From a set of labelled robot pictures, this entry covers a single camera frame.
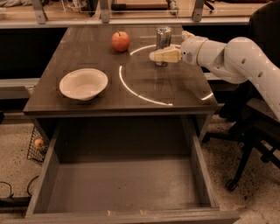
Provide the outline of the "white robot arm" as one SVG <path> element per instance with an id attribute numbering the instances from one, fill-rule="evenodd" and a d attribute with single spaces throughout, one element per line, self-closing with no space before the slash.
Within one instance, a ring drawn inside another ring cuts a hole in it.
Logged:
<path id="1" fill-rule="evenodd" d="M 216 77 L 232 84 L 250 81 L 274 115 L 280 119 L 280 69 L 251 39 L 238 37 L 228 43 L 182 33 L 180 48 L 168 46 L 150 53 L 155 62 L 178 63 L 209 70 Z"/>

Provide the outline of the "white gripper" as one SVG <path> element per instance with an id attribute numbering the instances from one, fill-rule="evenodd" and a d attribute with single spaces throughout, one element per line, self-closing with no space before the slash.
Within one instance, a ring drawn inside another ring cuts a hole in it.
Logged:
<path id="1" fill-rule="evenodd" d="M 150 60 L 155 62 L 177 63 L 182 59 L 189 65 L 197 66 L 200 48 L 206 41 L 208 41 L 208 38 L 195 36 L 189 31 L 182 31 L 181 36 L 183 39 L 183 42 L 181 43 L 181 51 L 174 46 L 158 49 L 155 52 L 150 53 Z"/>

